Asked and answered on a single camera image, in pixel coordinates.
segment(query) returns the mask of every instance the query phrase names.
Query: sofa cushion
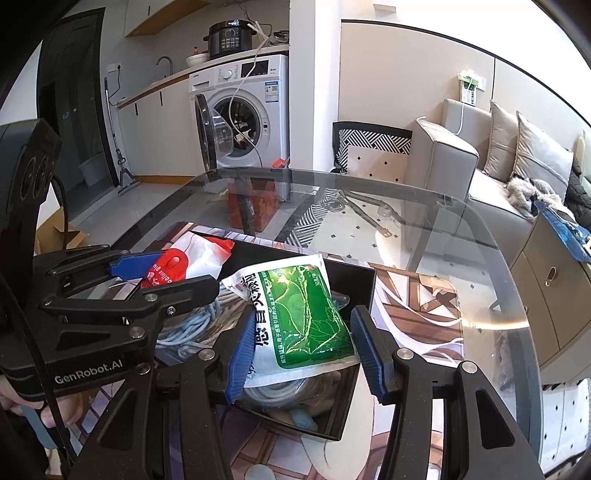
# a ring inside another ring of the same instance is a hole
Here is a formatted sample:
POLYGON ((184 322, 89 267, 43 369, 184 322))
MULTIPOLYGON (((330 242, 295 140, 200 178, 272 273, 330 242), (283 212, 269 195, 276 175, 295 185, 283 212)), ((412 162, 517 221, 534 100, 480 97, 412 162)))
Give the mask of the sofa cushion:
POLYGON ((519 124, 517 117, 491 100, 491 142, 484 172, 492 178, 508 182, 517 152, 519 124))
POLYGON ((489 177, 481 170, 476 170, 470 184, 469 195, 472 200, 487 203, 493 207, 518 215, 522 214, 509 203, 505 184, 489 177))
POLYGON ((517 112, 519 137, 513 173, 521 178, 547 181, 564 200, 569 184, 573 153, 561 147, 546 132, 527 121, 517 112))
POLYGON ((503 182, 476 170, 467 204, 480 215, 511 266, 525 245, 532 224, 509 203, 503 182))

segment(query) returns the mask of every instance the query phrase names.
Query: electric pressure cooker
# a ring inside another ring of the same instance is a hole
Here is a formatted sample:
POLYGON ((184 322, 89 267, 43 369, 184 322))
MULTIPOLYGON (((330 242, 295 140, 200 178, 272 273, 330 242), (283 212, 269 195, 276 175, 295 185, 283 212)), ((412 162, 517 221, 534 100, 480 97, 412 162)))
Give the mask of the electric pressure cooker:
POLYGON ((246 20, 226 20, 209 28, 209 35, 203 41, 209 43, 211 60, 233 53, 252 50, 252 37, 256 32, 246 20))

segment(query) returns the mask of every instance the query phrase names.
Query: black door frame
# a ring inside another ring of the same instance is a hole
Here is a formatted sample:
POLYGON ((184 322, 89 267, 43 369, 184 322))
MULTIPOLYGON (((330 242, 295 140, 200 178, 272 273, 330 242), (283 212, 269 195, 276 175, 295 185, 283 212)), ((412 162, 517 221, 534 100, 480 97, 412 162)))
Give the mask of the black door frame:
MULTIPOLYGON (((105 154, 105 161, 107 162, 107 168, 109 169, 109 174, 111 176, 111 181, 113 182, 114 187, 119 186, 119 177, 118 172, 115 168, 115 163, 113 162, 113 155, 111 153, 111 145, 109 144, 109 135, 107 134, 106 124, 105 124, 105 111, 103 110, 103 90, 100 86, 100 38, 102 35, 103 30, 103 19, 105 17, 105 8, 95 8, 92 10, 87 10, 85 12, 80 12, 79 14, 69 15, 68 17, 62 18, 59 22, 57 22, 53 27, 59 27, 60 25, 66 24, 73 20, 77 20, 79 18, 89 17, 91 15, 96 15, 96 29, 95 29, 95 45, 94 45, 94 52, 92 58, 92 81, 95 88, 95 107, 96 107, 96 116, 99 123, 99 132, 100 132, 100 140, 103 144, 103 152, 105 154)), ((41 56, 43 55, 43 43, 41 44, 41 53, 39 55, 39 61, 41 61, 41 56)), ((37 113, 39 114, 39 72, 37 71, 37 113)))

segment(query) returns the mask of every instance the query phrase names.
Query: cabinet handle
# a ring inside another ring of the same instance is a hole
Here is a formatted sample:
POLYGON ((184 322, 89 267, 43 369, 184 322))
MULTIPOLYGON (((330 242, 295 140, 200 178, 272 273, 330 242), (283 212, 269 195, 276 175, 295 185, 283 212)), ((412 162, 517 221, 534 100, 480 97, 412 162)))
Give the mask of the cabinet handle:
POLYGON ((557 275, 558 275, 558 270, 556 270, 556 267, 552 267, 550 269, 550 271, 548 272, 548 276, 546 277, 546 281, 544 282, 544 285, 549 287, 557 275))

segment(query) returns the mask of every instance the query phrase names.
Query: coiled cable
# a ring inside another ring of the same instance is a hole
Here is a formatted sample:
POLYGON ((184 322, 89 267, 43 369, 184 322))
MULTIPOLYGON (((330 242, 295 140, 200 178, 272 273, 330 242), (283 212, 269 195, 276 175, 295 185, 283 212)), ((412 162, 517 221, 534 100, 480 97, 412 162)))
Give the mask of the coiled cable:
POLYGON ((156 348, 175 348, 178 356, 186 360, 198 351, 211 347, 211 342, 217 338, 217 334, 209 336, 208 343, 197 341, 208 327, 214 323, 233 325, 238 320, 243 306, 244 301, 220 283, 220 294, 215 302, 196 309, 182 323, 163 328, 158 335, 156 348))

